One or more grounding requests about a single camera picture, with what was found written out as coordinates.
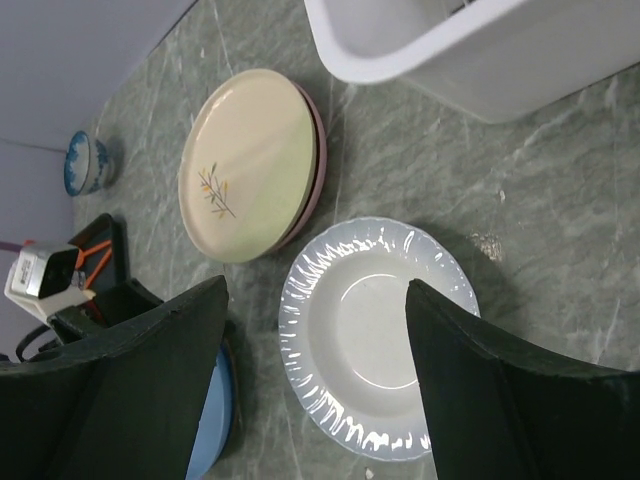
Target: light blue plate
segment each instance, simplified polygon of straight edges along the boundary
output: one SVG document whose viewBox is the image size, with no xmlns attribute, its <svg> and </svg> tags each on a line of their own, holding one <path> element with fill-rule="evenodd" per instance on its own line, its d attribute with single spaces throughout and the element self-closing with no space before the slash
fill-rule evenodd
<svg viewBox="0 0 640 480">
<path fill-rule="evenodd" d="M 202 478 L 222 453 L 233 420 L 233 381 L 224 347 L 216 358 L 209 392 L 200 417 L 196 442 L 191 452 L 187 480 Z"/>
</svg>

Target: pink plate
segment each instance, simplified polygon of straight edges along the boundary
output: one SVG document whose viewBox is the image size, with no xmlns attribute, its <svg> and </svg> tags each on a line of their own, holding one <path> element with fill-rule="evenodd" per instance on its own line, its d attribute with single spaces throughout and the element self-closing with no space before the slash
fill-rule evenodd
<svg viewBox="0 0 640 480">
<path fill-rule="evenodd" d="M 307 205 L 304 207 L 304 210 L 300 214 L 298 221 L 295 225 L 289 230 L 284 238 L 276 245 L 276 247 L 272 251 L 276 251 L 282 247 L 284 247 L 287 243 L 293 239 L 302 227 L 307 223 L 309 217 L 311 217 L 311 213 L 316 208 L 318 204 L 318 199 L 320 198 L 320 192 L 322 192 L 322 186 L 324 185 L 324 176 L 327 170 L 327 139 L 325 136 L 324 126 L 322 125 L 322 118 L 320 117 L 320 112 L 316 108 L 311 97 L 305 92 L 300 85 L 292 82 L 300 91 L 302 96 L 307 102 L 307 106 L 311 111 L 311 116 L 313 117 L 313 121 L 316 124 L 316 151 L 317 151 L 317 161 L 316 161 L 316 178 L 315 183 L 313 184 L 311 194 L 309 195 L 309 200 L 307 201 Z"/>
</svg>

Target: white device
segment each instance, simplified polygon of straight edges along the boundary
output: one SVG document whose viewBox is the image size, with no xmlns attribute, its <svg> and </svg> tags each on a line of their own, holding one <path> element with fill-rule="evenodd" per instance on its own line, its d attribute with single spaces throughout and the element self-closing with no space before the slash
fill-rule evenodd
<svg viewBox="0 0 640 480">
<path fill-rule="evenodd" d="M 45 325 L 64 308 L 87 301 L 84 274 L 76 271 L 80 250 L 69 244 L 33 243 L 9 270 L 5 296 Z"/>
</svg>

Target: white wall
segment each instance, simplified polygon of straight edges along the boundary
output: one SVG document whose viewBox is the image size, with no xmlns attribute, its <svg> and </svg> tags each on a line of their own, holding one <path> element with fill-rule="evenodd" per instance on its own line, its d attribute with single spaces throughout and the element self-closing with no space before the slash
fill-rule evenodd
<svg viewBox="0 0 640 480">
<path fill-rule="evenodd" d="M 71 199 L 64 190 L 64 153 L 16 147 L 0 141 L 0 240 L 67 241 L 73 236 Z M 0 285 L 17 255 L 0 251 Z M 39 325 L 0 293 L 0 353 Z"/>
<path fill-rule="evenodd" d="M 0 3 L 0 139 L 66 148 L 192 3 Z"/>
</svg>

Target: plate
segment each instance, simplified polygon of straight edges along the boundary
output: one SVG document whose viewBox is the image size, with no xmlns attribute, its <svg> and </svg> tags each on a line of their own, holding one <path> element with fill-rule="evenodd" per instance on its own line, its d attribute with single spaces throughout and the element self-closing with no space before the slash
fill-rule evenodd
<svg viewBox="0 0 640 480">
<path fill-rule="evenodd" d="M 233 420 L 231 375 L 227 354 L 224 348 L 220 348 L 191 451 L 187 480 L 202 478 L 216 462 L 227 442 Z"/>
<path fill-rule="evenodd" d="M 387 218 L 357 218 L 320 234 L 282 291 L 280 350 L 298 400 L 327 435 L 377 460 L 431 450 L 404 310 L 414 278 L 479 315 L 451 254 Z"/>
<path fill-rule="evenodd" d="M 320 199 L 320 193 L 322 192 L 322 186 L 324 185 L 324 177 L 327 170 L 327 140 L 326 134 L 324 130 L 324 126 L 322 124 L 322 117 L 320 116 L 320 112 L 318 108 L 311 100 L 311 97 L 305 92 L 300 85 L 296 85 L 300 93 L 304 97 L 309 106 L 309 110 L 311 111 L 311 115 L 313 117 L 313 121 L 315 124 L 316 131 L 316 149 L 317 149 L 317 162 L 316 162 L 316 172 L 313 180 L 313 187 L 311 188 L 311 194 L 307 200 L 307 203 L 300 214 L 300 218 L 297 219 L 293 228 L 285 235 L 284 239 L 276 245 L 275 250 L 284 247 L 288 244 L 293 238 L 300 233 L 302 227 L 309 221 L 311 214 L 316 208 L 318 204 L 318 200 Z"/>
<path fill-rule="evenodd" d="M 189 238 L 225 263 L 256 258 L 293 227 L 316 171 L 315 127 L 286 77 L 248 70 L 206 101 L 187 138 L 178 179 Z"/>
</svg>

